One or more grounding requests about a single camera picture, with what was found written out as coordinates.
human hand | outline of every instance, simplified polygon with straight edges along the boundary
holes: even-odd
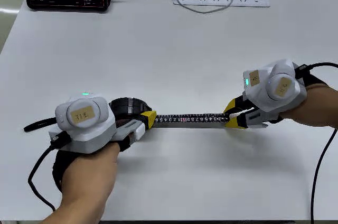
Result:
[[[119,152],[117,143],[90,155],[58,151],[53,177],[62,190],[62,201],[42,223],[98,223],[114,186]]]
[[[306,100],[295,109],[281,113],[281,117],[304,125],[338,128],[338,91],[321,83],[306,89]]]

white table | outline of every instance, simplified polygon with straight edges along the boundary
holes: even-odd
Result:
[[[159,114],[219,112],[242,72],[281,58],[338,62],[336,0],[271,0],[271,8],[198,15],[172,0],[114,0],[107,13],[32,12],[25,3],[0,55],[0,219],[50,209],[27,176],[53,116],[81,91],[137,97]],[[338,72],[315,74],[338,88]],[[308,219],[315,165],[330,128],[152,129],[119,157],[103,220]],[[34,182],[58,206],[50,154]],[[317,219],[338,219],[338,145],[320,170]]]

electrical socket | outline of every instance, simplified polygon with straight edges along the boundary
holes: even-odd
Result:
[[[177,0],[173,0],[175,5],[178,5]],[[226,6],[231,0],[180,0],[182,5],[196,6]],[[269,0],[233,0],[231,6],[246,6],[246,7],[270,7]]]

white plastic casing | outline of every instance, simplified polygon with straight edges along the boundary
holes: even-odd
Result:
[[[69,118],[70,112],[87,106],[93,107],[95,117],[74,125],[72,119]],[[89,141],[115,124],[115,116],[107,101],[97,95],[72,97],[69,102],[57,106],[55,117],[58,123],[55,127],[60,128],[60,132],[66,130],[74,141]]]
[[[146,126],[142,123],[135,131],[135,141],[139,141],[146,132]]]
[[[301,86],[295,79],[294,64],[290,59],[279,60],[272,64],[258,69],[260,83],[252,86],[250,73],[253,71],[245,71],[243,73],[244,89],[247,98],[255,104],[259,109],[270,112],[277,110],[282,112],[289,110],[289,106],[296,97],[303,95]],[[287,78],[291,81],[290,86],[283,96],[278,96],[276,88],[280,84],[282,78]]]
[[[94,117],[76,123],[72,119],[72,112],[85,107],[91,107]],[[109,106],[103,97],[81,98],[76,101],[66,102],[58,105],[55,109],[55,117],[58,126],[62,130],[73,130],[77,128],[89,128],[95,124],[102,123],[108,118]]]

label sticker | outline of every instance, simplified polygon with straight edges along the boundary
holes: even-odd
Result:
[[[289,90],[291,83],[292,81],[289,78],[285,78],[285,77],[281,78],[275,90],[275,94],[280,97],[284,97],[286,92]]]
[[[78,110],[74,110],[70,113],[72,120],[75,124],[89,120],[95,117],[93,107],[87,106]]]
[[[252,87],[259,84],[260,81],[258,70],[251,72],[249,76],[250,76],[250,84]]]

